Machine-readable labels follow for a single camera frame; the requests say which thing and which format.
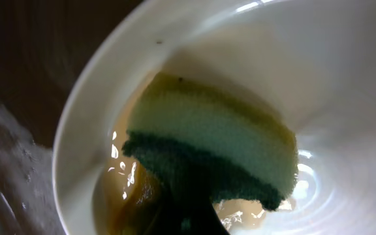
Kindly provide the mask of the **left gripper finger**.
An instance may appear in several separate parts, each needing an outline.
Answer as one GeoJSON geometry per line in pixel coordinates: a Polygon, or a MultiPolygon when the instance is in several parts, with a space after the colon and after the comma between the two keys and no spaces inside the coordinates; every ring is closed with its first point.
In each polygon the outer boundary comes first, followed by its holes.
{"type": "Polygon", "coordinates": [[[159,202],[159,209],[144,234],[229,235],[207,200],[183,204],[166,192],[159,202]]]}

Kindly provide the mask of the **white plate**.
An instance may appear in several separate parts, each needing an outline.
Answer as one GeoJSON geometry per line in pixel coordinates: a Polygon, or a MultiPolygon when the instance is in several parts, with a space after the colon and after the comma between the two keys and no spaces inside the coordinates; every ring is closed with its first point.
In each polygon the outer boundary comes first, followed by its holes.
{"type": "Polygon", "coordinates": [[[160,71],[266,101],[296,133],[298,183],[276,212],[216,205],[231,234],[376,234],[376,1],[146,1],[103,42],[65,105],[54,144],[67,234],[106,234],[105,189],[132,198],[120,145],[160,71]]]}

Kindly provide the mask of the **green yellow sponge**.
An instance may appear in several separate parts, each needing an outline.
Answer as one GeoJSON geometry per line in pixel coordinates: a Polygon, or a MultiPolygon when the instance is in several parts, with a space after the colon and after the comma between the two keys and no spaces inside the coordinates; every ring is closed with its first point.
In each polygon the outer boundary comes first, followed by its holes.
{"type": "Polygon", "coordinates": [[[216,87],[160,72],[135,102],[126,132],[123,154],[175,199],[257,200],[274,211],[296,185],[295,134],[216,87]]]}

